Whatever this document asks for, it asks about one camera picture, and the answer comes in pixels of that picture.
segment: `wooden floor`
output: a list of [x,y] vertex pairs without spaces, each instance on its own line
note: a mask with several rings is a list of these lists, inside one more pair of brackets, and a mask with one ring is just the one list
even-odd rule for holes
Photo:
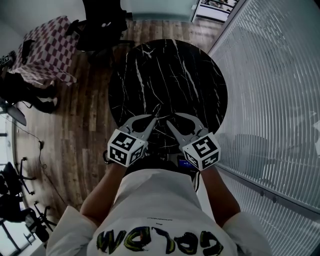
[[[136,46],[156,39],[176,39],[208,52],[221,26],[218,22],[202,19],[195,23],[128,21],[128,30],[123,37],[134,40]],[[126,46],[116,47],[116,61],[119,62],[128,50]],[[50,214],[55,219],[61,217],[67,205],[80,209],[107,171],[102,153],[116,124],[108,104],[108,86],[113,70],[103,64],[105,62],[102,55],[90,65],[87,53],[74,54],[69,72],[78,78],[78,83],[70,87],[57,83],[61,103],[54,114],[19,104],[27,120],[24,129],[44,141],[41,162],[46,164],[43,173],[38,140],[17,129],[16,159],[27,157],[24,171],[37,178],[27,183],[35,191],[35,195],[26,197],[27,202],[32,205],[37,200],[44,206],[50,205]]]

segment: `black marble table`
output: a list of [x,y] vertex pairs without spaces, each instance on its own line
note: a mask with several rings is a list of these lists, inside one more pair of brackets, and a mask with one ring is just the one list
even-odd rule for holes
[[[218,66],[202,50],[179,40],[155,40],[132,49],[113,72],[109,85],[109,106],[119,127],[133,116],[159,118],[148,139],[148,150],[158,153],[180,152],[166,120],[182,134],[195,129],[192,122],[173,113],[197,116],[215,133],[227,103],[226,82]],[[148,122],[150,119],[136,121],[134,128],[141,132]]]

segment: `table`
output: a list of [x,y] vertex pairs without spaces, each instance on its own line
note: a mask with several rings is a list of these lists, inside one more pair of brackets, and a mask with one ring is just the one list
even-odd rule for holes
[[[226,114],[228,93],[221,71],[206,53],[186,42],[161,39],[143,43],[126,55],[112,74],[108,99],[118,126],[142,114],[159,118],[148,150],[175,154],[179,145],[166,120],[187,135],[195,128],[193,122],[173,115],[187,113],[215,133]],[[149,121],[136,121],[133,128],[141,132]]]
[[60,16],[27,33],[23,41],[34,40],[26,64],[22,64],[23,43],[10,72],[20,73],[26,82],[60,79],[68,86],[77,79],[68,73],[78,35],[65,36],[70,25],[67,16]]

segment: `power cord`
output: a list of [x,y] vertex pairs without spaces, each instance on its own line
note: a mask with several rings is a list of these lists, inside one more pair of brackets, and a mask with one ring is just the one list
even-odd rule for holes
[[63,199],[63,197],[60,195],[60,193],[58,192],[56,186],[54,185],[54,183],[52,182],[52,180],[50,179],[49,175],[45,172],[45,169],[47,168],[47,165],[44,163],[42,164],[41,162],[41,151],[42,149],[44,148],[44,145],[45,145],[45,142],[44,141],[41,141],[37,136],[33,135],[32,133],[30,132],[27,132],[26,130],[22,129],[20,126],[18,126],[17,124],[15,124],[14,122],[12,122],[11,120],[9,120],[7,117],[4,117],[2,115],[0,115],[2,118],[4,119],[7,119],[9,122],[13,123],[14,126],[16,126],[17,128],[19,128],[20,130],[24,131],[25,133],[35,137],[38,142],[39,142],[39,163],[40,163],[40,166],[41,166],[41,171],[42,173],[46,176],[46,178],[48,179],[48,181],[50,182],[51,186],[53,187],[53,189],[55,190],[55,192],[57,193],[57,195],[59,196],[59,198],[61,199],[61,201],[64,203],[65,206],[68,206],[65,202],[65,200]]
[[31,109],[32,108],[32,104],[30,106],[27,106],[27,104],[24,102],[24,101],[21,101],[28,109]]

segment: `checkered tablecloth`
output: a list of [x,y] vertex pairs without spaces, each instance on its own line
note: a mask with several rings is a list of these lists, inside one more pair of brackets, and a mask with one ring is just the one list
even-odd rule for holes
[[66,36],[70,25],[67,16],[60,16],[36,27],[24,36],[24,41],[34,40],[26,64],[22,64],[20,45],[12,73],[20,73],[26,82],[60,79],[68,86],[77,79],[68,73],[72,55],[76,50],[79,36]]

